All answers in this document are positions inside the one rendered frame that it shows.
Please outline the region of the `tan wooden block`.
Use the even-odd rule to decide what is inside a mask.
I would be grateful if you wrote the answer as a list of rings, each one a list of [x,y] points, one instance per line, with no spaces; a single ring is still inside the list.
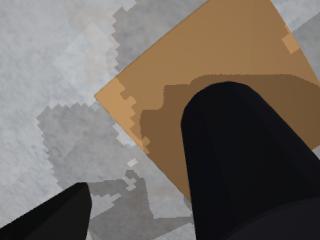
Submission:
[[[181,119],[197,92],[223,81],[255,89],[319,147],[320,81],[271,0],[204,1],[95,99],[191,203]]]

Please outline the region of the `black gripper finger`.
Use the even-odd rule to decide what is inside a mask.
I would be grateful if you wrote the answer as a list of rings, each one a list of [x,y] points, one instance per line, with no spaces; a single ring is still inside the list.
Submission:
[[[85,240],[92,199],[87,183],[75,183],[0,228],[0,240]]]

